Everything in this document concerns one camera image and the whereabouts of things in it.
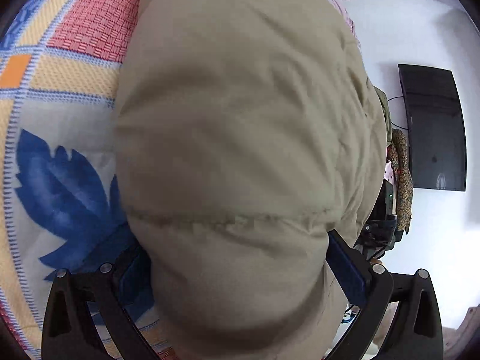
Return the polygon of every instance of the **bedsheet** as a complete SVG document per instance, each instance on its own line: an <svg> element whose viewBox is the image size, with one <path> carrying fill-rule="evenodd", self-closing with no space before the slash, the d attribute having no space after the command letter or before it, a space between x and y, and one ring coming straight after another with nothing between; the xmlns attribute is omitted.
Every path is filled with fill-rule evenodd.
<svg viewBox="0 0 480 360"><path fill-rule="evenodd" d="M329 1L354 32L340 0ZM95 270L134 242L110 116L138 2L28 0L0 43L0 313L32 359L56 270ZM159 357L177 359L153 307L149 264L137 258L120 301ZM121 358L91 311L108 353Z"/></svg>

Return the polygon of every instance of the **television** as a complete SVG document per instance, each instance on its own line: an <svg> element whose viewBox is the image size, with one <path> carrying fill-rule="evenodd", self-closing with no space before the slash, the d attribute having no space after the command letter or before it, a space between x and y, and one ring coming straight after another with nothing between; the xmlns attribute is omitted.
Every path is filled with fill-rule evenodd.
<svg viewBox="0 0 480 360"><path fill-rule="evenodd" d="M465 191L465 127L452 72L412 64L399 64L398 69L409 128L413 186Z"/></svg>

